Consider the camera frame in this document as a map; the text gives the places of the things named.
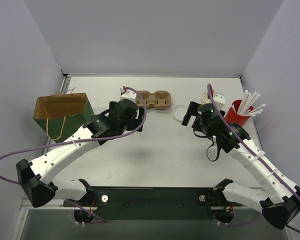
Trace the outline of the white paper cups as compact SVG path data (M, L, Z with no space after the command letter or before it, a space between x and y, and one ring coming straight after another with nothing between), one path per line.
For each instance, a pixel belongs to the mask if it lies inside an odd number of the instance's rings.
M205 104L210 104L211 103L211 100L209 98L209 93L207 91L203 92L201 97L200 97L200 103L202 105L205 105Z

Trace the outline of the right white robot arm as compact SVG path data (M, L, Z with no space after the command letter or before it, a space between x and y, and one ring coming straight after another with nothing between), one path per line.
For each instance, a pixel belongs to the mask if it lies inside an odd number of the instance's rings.
M284 229L300 212L300 186L282 174L258 149L250 135L237 123L226 123L224 111L213 104L189 103L182 125L191 117L194 132L209 139L217 147L236 159L262 186L262 190L244 187L224 179L216 187L228 202L237 203L261 213L273 227Z

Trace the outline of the clear plastic lid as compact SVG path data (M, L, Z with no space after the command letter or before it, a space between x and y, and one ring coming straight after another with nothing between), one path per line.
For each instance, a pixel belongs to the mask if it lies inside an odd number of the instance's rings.
M187 113L187 108L184 105L177 105L173 110L173 117L176 121L182 122Z

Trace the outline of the green paper bag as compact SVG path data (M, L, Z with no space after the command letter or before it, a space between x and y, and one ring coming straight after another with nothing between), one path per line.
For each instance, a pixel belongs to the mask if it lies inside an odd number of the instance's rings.
M33 120L49 139L62 143L93 115L86 93L54 94L37 98Z

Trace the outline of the red cup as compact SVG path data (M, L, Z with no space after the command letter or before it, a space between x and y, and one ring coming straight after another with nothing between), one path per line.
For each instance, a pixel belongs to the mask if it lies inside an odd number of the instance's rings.
M248 121L248 119L250 118L249 115L241 115L237 113L237 110L239 109L241 102L242 102L241 99L235 100L232 103L229 110L227 111L227 113L225 114L224 119L228 124L236 123L239 124L241 127L243 127Z

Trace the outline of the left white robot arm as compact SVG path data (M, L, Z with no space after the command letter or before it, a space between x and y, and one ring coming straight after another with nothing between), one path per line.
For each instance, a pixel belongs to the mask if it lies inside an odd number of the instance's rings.
M56 176L85 153L102 146L125 131L142 131L145 108L131 100L112 101L109 109L92 116L60 146L31 161L16 164L18 182L34 208L52 199L77 201L86 206L93 201L94 190L84 179L58 180Z

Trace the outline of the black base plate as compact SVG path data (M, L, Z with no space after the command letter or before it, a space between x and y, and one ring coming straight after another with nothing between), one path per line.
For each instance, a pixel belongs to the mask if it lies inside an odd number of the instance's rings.
M215 211L234 204L211 187L94 186L78 205L106 221L210 220Z

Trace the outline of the white wrapped straws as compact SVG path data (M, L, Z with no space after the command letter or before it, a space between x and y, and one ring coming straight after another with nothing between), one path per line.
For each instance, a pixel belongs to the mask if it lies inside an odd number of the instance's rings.
M246 89L243 93L236 113L244 117L253 117L257 114L260 114L263 111L263 107L265 107L266 104L264 103L256 108L253 107L254 103L260 98L260 96L260 93L256 91L251 93Z

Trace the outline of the brown cardboard cup carrier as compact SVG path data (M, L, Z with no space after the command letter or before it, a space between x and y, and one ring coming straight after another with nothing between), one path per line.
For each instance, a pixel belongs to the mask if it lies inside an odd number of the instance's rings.
M147 109L168 110L172 103L171 94L166 90L158 90L154 93L141 90L139 94L142 96Z

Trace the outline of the aluminium rail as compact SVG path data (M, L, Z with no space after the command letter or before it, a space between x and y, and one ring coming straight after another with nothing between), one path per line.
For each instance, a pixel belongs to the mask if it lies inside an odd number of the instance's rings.
M38 200L33 203L27 197L21 201L20 210L60 210L64 209L64 201L62 199L52 199L50 201Z

